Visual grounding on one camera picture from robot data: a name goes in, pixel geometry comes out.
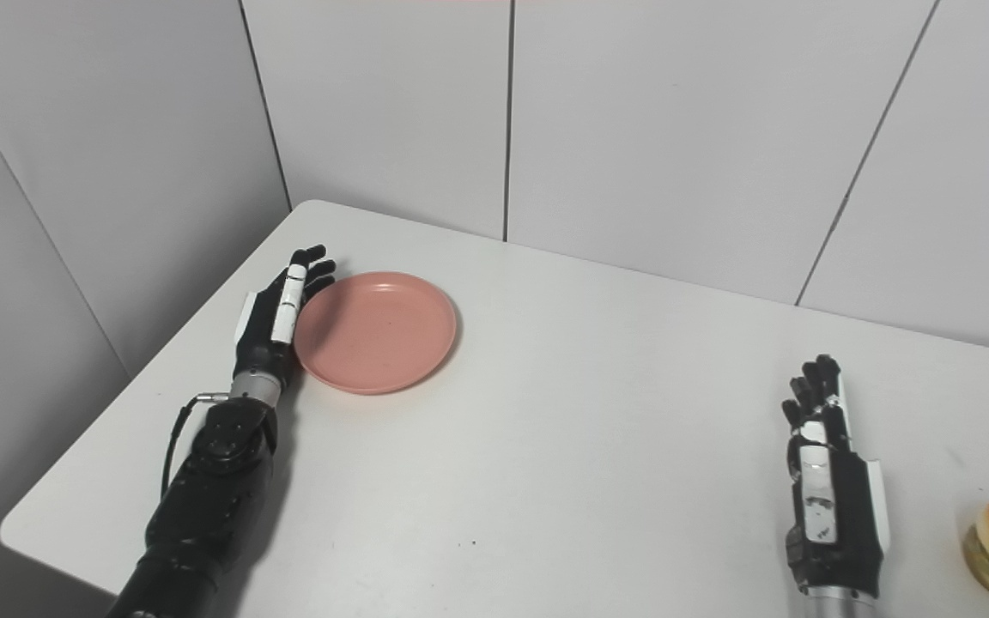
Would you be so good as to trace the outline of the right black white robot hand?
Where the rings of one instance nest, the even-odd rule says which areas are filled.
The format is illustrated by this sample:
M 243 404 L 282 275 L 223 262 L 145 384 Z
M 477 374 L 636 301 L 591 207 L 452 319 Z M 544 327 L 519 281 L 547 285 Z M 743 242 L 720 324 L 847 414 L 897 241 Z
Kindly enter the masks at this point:
M 794 524 L 786 532 L 786 564 L 804 593 L 843 588 L 864 599 L 880 596 L 889 548 L 889 517 L 879 462 L 852 445 L 841 369 L 831 355 L 802 364 L 782 404 L 790 437 Z

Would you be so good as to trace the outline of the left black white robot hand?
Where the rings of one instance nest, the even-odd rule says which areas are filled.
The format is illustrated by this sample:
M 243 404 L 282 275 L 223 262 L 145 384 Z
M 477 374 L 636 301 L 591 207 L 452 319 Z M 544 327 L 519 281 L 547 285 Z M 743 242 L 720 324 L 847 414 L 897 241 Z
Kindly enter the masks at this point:
M 248 297 L 235 342 L 233 376 L 267 374 L 286 388 L 294 375 L 295 325 L 303 306 L 333 285 L 337 263 L 318 244 L 299 249 L 270 284 Z

